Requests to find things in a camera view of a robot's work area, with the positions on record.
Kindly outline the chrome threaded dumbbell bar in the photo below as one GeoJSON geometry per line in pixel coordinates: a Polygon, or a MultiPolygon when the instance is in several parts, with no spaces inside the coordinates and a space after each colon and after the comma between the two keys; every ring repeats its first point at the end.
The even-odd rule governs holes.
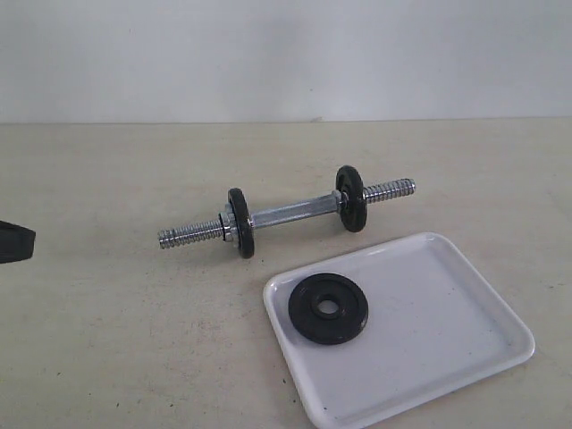
{"type": "MultiPolygon", "coordinates": [[[[415,191],[416,184],[411,179],[398,179],[371,186],[364,186],[367,205],[408,197],[413,195],[415,191]]],[[[340,209],[341,194],[335,189],[331,193],[321,197],[310,198],[287,206],[249,213],[254,233],[255,230],[301,221],[321,215],[337,214],[340,216],[340,209]]],[[[192,223],[158,232],[158,242],[162,249],[176,248],[218,238],[223,240],[223,228],[219,220],[219,215],[214,220],[192,223]]]]}

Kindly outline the black weight plate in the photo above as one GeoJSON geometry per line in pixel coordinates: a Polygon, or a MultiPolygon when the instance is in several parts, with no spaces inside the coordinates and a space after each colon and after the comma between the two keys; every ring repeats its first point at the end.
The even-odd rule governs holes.
{"type": "Polygon", "coordinates": [[[297,284],[290,294],[288,312],[293,326],[306,339],[338,345],[364,330],[369,307],[365,293],[351,279],[318,273],[297,284]]]}

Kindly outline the chrome collar nut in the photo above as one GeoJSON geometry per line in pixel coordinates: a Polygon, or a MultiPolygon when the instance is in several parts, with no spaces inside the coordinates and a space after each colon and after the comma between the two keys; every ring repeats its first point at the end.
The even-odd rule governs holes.
{"type": "Polygon", "coordinates": [[[224,210],[219,213],[219,220],[223,228],[223,240],[231,243],[233,246],[238,245],[238,229],[236,218],[230,203],[224,206],[224,210]]]}

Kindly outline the black plate on bar left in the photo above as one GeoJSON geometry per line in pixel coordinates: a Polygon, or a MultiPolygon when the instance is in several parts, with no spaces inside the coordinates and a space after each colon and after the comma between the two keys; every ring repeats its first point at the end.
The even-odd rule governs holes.
{"type": "Polygon", "coordinates": [[[255,253],[255,241],[248,204],[242,190],[240,188],[229,189],[228,202],[231,205],[237,226],[239,254],[244,259],[250,259],[255,253]]]}

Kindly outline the black plate on bar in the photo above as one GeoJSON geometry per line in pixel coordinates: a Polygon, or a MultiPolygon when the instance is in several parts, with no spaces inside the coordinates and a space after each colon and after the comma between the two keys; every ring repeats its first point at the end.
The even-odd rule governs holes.
{"type": "Polygon", "coordinates": [[[240,188],[229,189],[228,202],[231,205],[237,226],[239,254],[244,259],[250,259],[255,253],[255,241],[248,204],[242,190],[240,188]]]}
{"type": "Polygon", "coordinates": [[[340,218],[347,231],[360,232],[366,226],[367,203],[358,170],[343,165],[336,173],[336,189],[341,194],[340,218]]]}

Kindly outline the black plate on bar right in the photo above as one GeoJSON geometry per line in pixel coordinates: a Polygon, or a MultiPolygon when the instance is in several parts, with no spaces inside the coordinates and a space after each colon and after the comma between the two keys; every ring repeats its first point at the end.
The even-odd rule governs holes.
{"type": "Polygon", "coordinates": [[[343,165],[336,173],[336,189],[341,194],[340,218],[347,231],[360,232],[366,226],[367,203],[358,170],[343,165]]]}

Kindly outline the white rectangular tray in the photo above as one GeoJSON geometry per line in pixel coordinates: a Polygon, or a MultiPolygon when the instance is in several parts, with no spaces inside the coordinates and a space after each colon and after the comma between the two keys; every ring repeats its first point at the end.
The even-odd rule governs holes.
{"type": "Polygon", "coordinates": [[[455,245],[418,233],[274,276],[266,312],[301,403],[319,428],[363,428],[526,362],[534,336],[455,245]],[[308,276],[365,294],[364,330],[341,345],[301,335],[288,304],[308,276]]]}

